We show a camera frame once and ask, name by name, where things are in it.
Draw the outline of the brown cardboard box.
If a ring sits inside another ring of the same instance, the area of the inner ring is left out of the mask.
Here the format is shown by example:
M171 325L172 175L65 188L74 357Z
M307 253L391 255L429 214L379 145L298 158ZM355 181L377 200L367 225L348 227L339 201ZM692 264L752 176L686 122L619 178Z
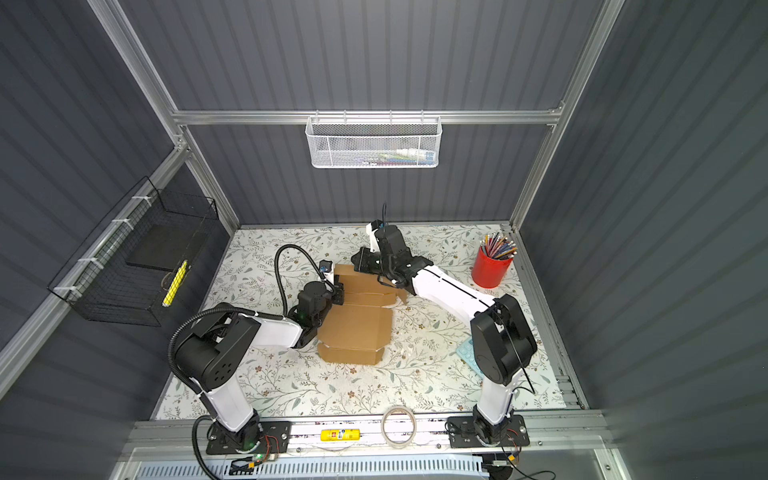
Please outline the brown cardboard box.
M408 292L351 265L337 264L335 275L344 300L331 308L318 330L318 355L328 363L376 365L392 340L394 307L407 302Z

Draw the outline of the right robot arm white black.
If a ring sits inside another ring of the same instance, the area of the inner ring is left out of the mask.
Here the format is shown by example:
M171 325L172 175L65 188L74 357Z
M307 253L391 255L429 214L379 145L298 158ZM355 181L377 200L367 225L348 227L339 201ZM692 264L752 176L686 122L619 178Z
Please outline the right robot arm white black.
M478 426L496 428L512 414L515 383L524 375L538 344L518 300L493 297L451 277L431 260L411 252L399 228L377 219L365 226L369 245L352 256L356 271L388 287L405 290L441 307L463 322L483 376L473 409Z

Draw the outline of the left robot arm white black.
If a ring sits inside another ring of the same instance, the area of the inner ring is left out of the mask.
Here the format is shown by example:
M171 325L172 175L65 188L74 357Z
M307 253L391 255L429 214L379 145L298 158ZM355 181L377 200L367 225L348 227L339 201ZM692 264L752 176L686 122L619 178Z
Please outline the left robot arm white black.
M258 414L235 379L246 353L255 347L305 347L332 307L343 303L344 287L334 264L322 260L319 273L320 279L305 284L298 304L285 316L221 303L197 314L172 337L168 351L172 372L228 434L244 436L258 423Z

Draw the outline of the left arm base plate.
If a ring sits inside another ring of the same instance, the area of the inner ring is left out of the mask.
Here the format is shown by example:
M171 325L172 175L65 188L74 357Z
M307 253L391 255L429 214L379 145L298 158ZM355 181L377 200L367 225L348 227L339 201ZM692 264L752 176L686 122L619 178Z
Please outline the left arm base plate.
M282 454L287 452L292 423L288 421L249 422L239 432L214 423L206 434L207 455Z

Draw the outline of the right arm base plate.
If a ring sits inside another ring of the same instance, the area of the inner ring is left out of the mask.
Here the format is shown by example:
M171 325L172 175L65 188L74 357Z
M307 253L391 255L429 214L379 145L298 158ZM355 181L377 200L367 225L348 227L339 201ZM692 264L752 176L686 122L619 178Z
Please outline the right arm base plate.
M498 424L491 424L475 407L472 416L448 417L444 428L452 448L521 448L530 445L524 418L515 413L507 414Z

